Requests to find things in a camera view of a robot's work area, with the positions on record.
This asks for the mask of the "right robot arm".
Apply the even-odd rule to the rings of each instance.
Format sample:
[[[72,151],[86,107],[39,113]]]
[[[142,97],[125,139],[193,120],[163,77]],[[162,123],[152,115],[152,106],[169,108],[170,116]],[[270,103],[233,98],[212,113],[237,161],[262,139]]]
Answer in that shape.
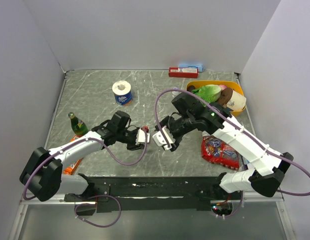
[[[204,106],[196,95],[190,95],[187,91],[177,95],[171,103],[181,117],[173,119],[166,116],[162,121],[157,121],[152,139],[158,147],[173,152],[185,134],[193,130],[206,132],[232,147],[252,165],[245,171],[220,174],[213,187],[218,199],[223,200],[233,192],[247,190],[254,190],[268,198],[275,195],[294,159],[291,154],[281,154],[258,140],[218,103]]]

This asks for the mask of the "capped clear bottle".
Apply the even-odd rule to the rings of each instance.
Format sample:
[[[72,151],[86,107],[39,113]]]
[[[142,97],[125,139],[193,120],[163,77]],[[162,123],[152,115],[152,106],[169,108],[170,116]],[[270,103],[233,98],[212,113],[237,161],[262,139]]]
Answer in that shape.
[[[175,96],[177,96],[180,92],[179,92],[179,89],[178,89],[177,87],[174,87],[173,89],[174,89],[174,91],[172,91],[172,95],[175,97]]]

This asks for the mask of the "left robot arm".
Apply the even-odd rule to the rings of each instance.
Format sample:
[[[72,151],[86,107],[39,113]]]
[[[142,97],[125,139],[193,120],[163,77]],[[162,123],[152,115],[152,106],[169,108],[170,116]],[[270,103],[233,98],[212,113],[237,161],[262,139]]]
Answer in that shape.
[[[24,185],[23,199],[29,201],[37,198],[45,202],[55,194],[74,194],[83,201],[90,200],[94,195],[94,183],[82,174],[64,174],[64,170],[100,150],[107,150],[116,162],[123,165],[124,162],[115,157],[109,148],[117,142],[125,144],[129,151],[142,149],[145,154],[149,143],[148,128],[130,129],[130,123],[130,115],[118,110],[111,119],[76,140],[49,150],[43,147],[35,149],[19,177]]]

